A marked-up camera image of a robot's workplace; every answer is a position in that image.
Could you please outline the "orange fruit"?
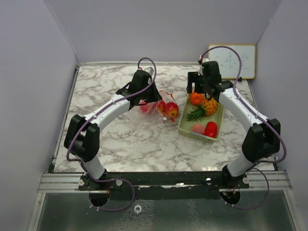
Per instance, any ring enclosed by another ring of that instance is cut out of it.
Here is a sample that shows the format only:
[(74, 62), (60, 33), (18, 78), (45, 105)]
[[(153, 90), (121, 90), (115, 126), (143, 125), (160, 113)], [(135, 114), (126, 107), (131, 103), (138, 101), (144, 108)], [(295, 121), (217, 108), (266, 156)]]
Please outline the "orange fruit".
[(193, 92), (190, 94), (189, 100), (191, 105), (198, 106), (202, 103), (204, 99), (204, 94)]

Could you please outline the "clear orange-zipper zip bag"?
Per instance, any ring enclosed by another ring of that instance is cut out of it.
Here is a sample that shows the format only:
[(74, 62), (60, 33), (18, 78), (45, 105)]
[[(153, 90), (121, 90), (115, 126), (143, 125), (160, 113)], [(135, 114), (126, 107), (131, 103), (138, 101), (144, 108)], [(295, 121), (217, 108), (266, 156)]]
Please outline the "clear orange-zipper zip bag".
[(167, 120), (175, 122), (180, 110), (173, 93), (161, 90), (159, 94), (162, 99), (157, 102), (146, 103), (145, 101), (140, 101), (139, 111), (147, 116), (160, 114), (164, 122)]

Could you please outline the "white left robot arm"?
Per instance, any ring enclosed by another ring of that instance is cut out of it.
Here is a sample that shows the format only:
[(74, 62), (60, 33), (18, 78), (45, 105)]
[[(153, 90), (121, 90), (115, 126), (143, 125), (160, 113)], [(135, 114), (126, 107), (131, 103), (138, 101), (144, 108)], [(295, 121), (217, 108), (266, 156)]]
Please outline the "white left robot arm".
[(100, 148), (100, 133), (118, 116), (135, 106), (147, 105), (162, 100), (152, 79), (154, 69), (137, 69), (132, 81), (119, 89), (106, 104), (86, 115), (71, 118), (64, 147), (67, 160), (78, 161), (91, 175), (90, 185), (101, 190), (106, 185), (106, 169), (97, 156)]

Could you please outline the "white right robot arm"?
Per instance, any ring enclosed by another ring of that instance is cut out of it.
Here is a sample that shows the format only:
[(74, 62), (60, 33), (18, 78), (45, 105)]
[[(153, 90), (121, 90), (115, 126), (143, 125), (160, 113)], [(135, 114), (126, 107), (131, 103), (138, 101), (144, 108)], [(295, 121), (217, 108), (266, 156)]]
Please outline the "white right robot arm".
[(216, 61), (203, 62), (198, 72), (189, 72), (186, 91), (208, 94), (226, 107), (246, 131), (242, 153), (223, 168), (221, 183), (224, 187), (234, 187), (239, 176), (280, 150), (280, 122), (259, 113), (241, 96), (234, 83), (222, 80)]

